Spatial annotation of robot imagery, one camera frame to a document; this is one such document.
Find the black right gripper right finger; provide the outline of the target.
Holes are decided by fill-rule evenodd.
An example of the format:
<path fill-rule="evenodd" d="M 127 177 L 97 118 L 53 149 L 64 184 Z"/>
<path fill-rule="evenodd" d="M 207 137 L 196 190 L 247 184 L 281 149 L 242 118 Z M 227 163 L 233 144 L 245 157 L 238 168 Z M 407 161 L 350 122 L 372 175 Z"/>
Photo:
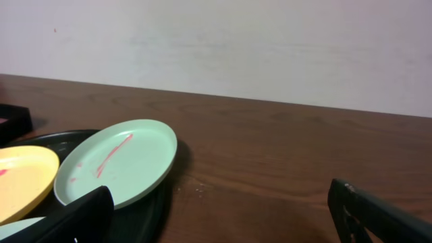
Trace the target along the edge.
<path fill-rule="evenodd" d="M 431 243 L 430 223 L 347 181 L 331 181 L 327 205 L 341 242 L 371 242 L 371 232 L 382 242 Z"/>

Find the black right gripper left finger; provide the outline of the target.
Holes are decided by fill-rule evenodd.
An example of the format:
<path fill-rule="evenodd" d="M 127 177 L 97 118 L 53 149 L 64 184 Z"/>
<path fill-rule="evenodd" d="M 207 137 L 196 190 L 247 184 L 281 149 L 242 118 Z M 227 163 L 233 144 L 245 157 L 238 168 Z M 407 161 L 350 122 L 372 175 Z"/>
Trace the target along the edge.
<path fill-rule="evenodd" d="M 104 242 L 113 211 L 113 199 L 108 187 L 100 186 L 2 241 L 6 243 Z"/>

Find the green plate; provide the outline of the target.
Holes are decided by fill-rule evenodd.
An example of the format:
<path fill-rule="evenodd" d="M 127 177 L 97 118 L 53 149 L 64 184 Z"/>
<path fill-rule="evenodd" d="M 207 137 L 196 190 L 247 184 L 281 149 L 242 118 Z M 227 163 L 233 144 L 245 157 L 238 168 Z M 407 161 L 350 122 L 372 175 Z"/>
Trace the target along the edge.
<path fill-rule="evenodd" d="M 63 160 L 53 191 L 61 204 L 68 205 L 106 186 L 115 209 L 126 207 L 165 179 L 177 148 L 175 132 L 161 121 L 115 124 L 87 138 Z"/>

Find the yellow plate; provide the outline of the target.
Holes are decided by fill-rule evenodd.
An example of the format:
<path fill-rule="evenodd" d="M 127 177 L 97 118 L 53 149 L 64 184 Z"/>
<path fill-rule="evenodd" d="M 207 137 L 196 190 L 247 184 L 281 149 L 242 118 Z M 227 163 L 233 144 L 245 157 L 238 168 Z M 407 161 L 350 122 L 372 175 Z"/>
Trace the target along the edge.
<path fill-rule="evenodd" d="M 59 157 L 42 146 L 1 149 L 1 225 L 26 216 L 50 193 Z"/>

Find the light blue-green plate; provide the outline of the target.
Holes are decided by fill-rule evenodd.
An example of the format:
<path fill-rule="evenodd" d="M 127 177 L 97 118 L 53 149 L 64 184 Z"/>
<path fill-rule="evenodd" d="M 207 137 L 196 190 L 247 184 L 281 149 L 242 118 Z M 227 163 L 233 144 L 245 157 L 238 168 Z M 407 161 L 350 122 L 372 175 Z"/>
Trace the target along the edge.
<path fill-rule="evenodd" d="M 8 223 L 0 227 L 0 240 L 3 240 L 19 231 L 37 223 L 38 221 L 44 219 L 44 217 L 34 217 L 29 219 L 23 219 L 15 221 L 13 223 Z"/>

